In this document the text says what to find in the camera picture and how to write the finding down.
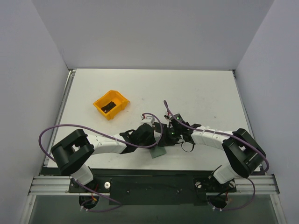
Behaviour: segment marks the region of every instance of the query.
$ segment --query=cable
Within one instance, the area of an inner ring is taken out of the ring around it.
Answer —
[[[79,127],[79,128],[83,128],[83,129],[86,129],[86,130],[89,130],[91,132],[94,132],[96,134],[100,134],[106,138],[109,138],[109,139],[112,139],[112,140],[116,140],[116,141],[119,141],[121,143],[124,143],[126,145],[129,145],[129,146],[134,146],[134,147],[138,147],[138,148],[151,148],[153,146],[155,146],[156,144],[158,144],[158,142],[161,140],[162,138],[162,134],[163,134],[163,127],[162,127],[162,123],[161,121],[159,120],[159,118],[157,116],[155,116],[154,114],[152,113],[143,113],[142,115],[150,115],[150,116],[153,116],[155,119],[157,119],[157,121],[159,122],[159,125],[160,125],[160,128],[161,128],[161,133],[160,133],[160,137],[158,139],[158,141],[156,141],[154,144],[151,144],[150,146],[138,146],[138,145],[135,145],[135,144],[132,144],[132,143],[129,143],[129,142],[126,142],[124,140],[120,140],[120,139],[116,139],[115,137],[112,137],[110,135],[107,135],[107,134],[104,134],[102,132],[98,132],[92,128],[89,128],[89,127],[86,127],[86,126],[82,126],[82,125],[74,125],[74,124],[62,124],[62,125],[54,125],[54,126],[51,126],[51,127],[48,127],[46,128],[45,130],[43,130],[39,137],[38,137],[38,144],[39,144],[39,147],[41,148],[41,150],[43,151],[43,153],[45,153],[51,160],[53,160],[55,162],[55,159],[43,148],[43,145],[42,145],[42,136],[43,134],[50,130],[50,129],[53,129],[53,128],[56,128],[56,127]]]
[[[192,149],[191,149],[190,151],[186,151],[186,150],[184,150],[184,148],[183,148],[183,144],[184,144],[184,142],[182,142],[182,144],[181,144],[181,148],[182,148],[182,150],[183,150],[184,152],[190,153],[190,152],[193,151],[195,144],[192,144]]]
[[[93,193],[92,193],[92,199],[93,200],[95,200],[95,201],[97,201],[97,199],[93,196]]]
[[[164,105],[165,105],[165,107],[166,107],[166,109],[167,109],[167,112],[168,112],[168,113],[175,119],[173,113],[170,111],[170,109],[169,109],[169,107],[168,107],[168,104],[167,104],[166,100],[164,100]],[[269,162],[268,162],[267,158],[266,158],[266,157],[265,157],[265,156],[264,156],[258,149],[256,149],[255,147],[253,147],[252,145],[250,145],[249,143],[247,143],[247,142],[244,141],[243,139],[240,139],[240,138],[238,138],[238,137],[236,137],[236,136],[234,136],[234,135],[232,135],[232,134],[228,134],[228,133],[217,132],[217,131],[210,131],[210,130],[201,130],[201,129],[197,129],[197,128],[194,128],[194,127],[185,125],[183,122],[179,121],[178,119],[175,119],[175,120],[176,120],[178,123],[180,123],[182,126],[185,126],[185,127],[187,127],[187,128],[190,128],[190,129],[192,129],[192,130],[194,130],[194,131],[198,131],[198,132],[203,132],[203,131],[205,131],[205,132],[209,132],[209,133],[215,133],[215,134],[220,134],[220,135],[226,135],[226,136],[229,136],[229,137],[232,137],[232,138],[238,140],[238,141],[241,142],[242,144],[244,144],[244,145],[248,146],[249,148],[251,148],[254,152],[256,152],[259,156],[261,156],[262,159],[265,161],[267,167],[266,167],[263,171],[257,172],[257,173],[256,173],[257,175],[264,174],[264,173],[266,173],[266,172],[269,170]]]
[[[253,194],[252,194],[251,199],[250,199],[248,202],[246,202],[244,205],[241,205],[241,206],[236,207],[236,208],[228,208],[228,209],[225,209],[225,208],[224,208],[224,209],[219,209],[219,208],[216,208],[215,206],[213,206],[213,205],[211,204],[211,202],[209,201],[209,199],[208,199],[208,202],[209,202],[209,204],[210,204],[211,206],[213,206],[213,209],[220,210],[220,211],[234,211],[234,210],[238,210],[238,209],[245,208],[247,205],[249,205],[251,202],[253,202],[253,200],[254,200],[254,198],[255,198],[255,196],[256,196],[256,187],[255,187],[255,185],[254,185],[254,183],[253,183],[252,180],[250,180],[249,178],[245,178],[245,179],[249,180],[249,181],[251,182],[251,184],[252,184],[252,187],[253,187]]]
[[[221,191],[219,194],[217,194],[217,195],[215,195],[215,196],[208,196],[207,198],[211,198],[211,197],[218,197],[218,198],[220,198],[220,199],[222,199],[222,200],[224,200],[224,201],[227,201],[228,200],[228,191],[230,191],[230,190],[232,190],[232,189],[234,189],[234,188],[227,188],[226,190],[223,190],[223,191]],[[220,197],[222,194],[226,194],[226,199],[223,199],[222,197]]]
[[[114,209],[118,209],[119,207],[122,206],[122,204],[121,204],[119,201],[116,201],[116,200],[114,200],[114,199],[112,199],[112,198],[110,198],[110,197],[108,197],[108,196],[106,196],[106,195],[103,195],[103,194],[100,194],[100,193],[98,193],[98,192],[96,192],[96,191],[94,191],[94,190],[91,190],[90,188],[88,188],[88,187],[86,187],[85,185],[81,184],[79,181],[75,180],[74,178],[72,178],[72,180],[75,181],[80,187],[82,187],[82,188],[88,190],[89,192],[94,193],[94,194],[96,194],[96,195],[98,195],[98,196],[100,196],[100,197],[104,197],[104,198],[108,199],[108,200],[111,201],[111,202],[115,202],[115,203],[119,204],[118,206],[115,206],[115,207],[110,208],[110,209],[104,209],[104,210],[92,210],[92,209],[86,209],[86,211],[90,211],[90,212],[105,212],[105,211],[112,211],[112,210],[114,210]],[[89,199],[89,200],[87,200],[87,201],[84,201],[84,202],[81,204],[81,206],[83,207],[83,205],[84,205],[85,203],[87,203],[87,202],[89,202],[89,201],[92,201],[92,200],[93,200],[93,199]]]

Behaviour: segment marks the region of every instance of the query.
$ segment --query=glass panel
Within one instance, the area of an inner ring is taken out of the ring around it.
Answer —
[[[251,196],[231,195],[230,206],[246,203]],[[106,199],[100,199],[94,209],[108,207]],[[32,211],[30,224],[59,223],[230,223],[230,224],[277,224],[277,219],[269,195],[257,195],[253,203],[236,211],[212,211],[211,206],[184,205],[130,205],[119,209],[91,213],[80,211],[78,196],[37,196]]]

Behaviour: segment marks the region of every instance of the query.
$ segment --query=white cable tie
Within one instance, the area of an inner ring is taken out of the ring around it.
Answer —
[[[215,140],[214,140],[214,136],[216,135],[216,129],[214,129],[214,132],[213,132],[213,135],[212,135],[212,141],[213,141],[213,143],[214,143],[214,145],[215,145],[215,148],[218,148],[218,146],[217,146],[217,144],[216,144],[216,142],[215,142]]]
[[[205,133],[205,131],[207,130],[207,129],[209,129],[210,127],[209,126],[207,126],[207,127],[205,127],[203,130],[202,130],[202,132],[201,132],[201,139],[202,139],[202,141],[203,141],[203,143],[205,144],[205,145],[207,145],[206,144],[206,141],[205,141],[205,139],[203,138],[203,135],[204,135],[204,133]]]

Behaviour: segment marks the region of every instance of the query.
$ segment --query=black cable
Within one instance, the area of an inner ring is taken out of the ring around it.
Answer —
[[[181,148],[182,148],[183,151],[185,151],[185,152],[187,152],[187,153],[190,153],[190,152],[193,151],[195,144],[192,144],[192,149],[191,149],[191,151],[186,151],[186,150],[184,150],[184,148],[183,148],[183,143],[184,143],[184,142],[182,142],[182,144],[181,144]]]
[[[221,198],[222,200],[226,201],[226,199],[224,199],[224,198],[222,198],[222,197],[220,197],[220,196],[221,196],[222,194],[226,193],[227,191],[232,190],[232,189],[234,189],[234,188],[229,188],[229,189],[223,190],[223,191],[221,191],[219,194],[217,194],[217,195],[215,195],[215,196],[210,195],[210,196],[208,196],[207,198],[218,197],[218,198]]]

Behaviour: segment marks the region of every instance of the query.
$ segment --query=screw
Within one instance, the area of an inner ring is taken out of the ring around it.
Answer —
[[[235,182],[231,181],[231,182],[229,182],[228,185],[229,185],[229,187],[234,188],[235,187]]]
[[[197,181],[197,182],[195,183],[195,186],[196,186],[197,188],[201,188],[201,187],[202,187],[201,182]]]

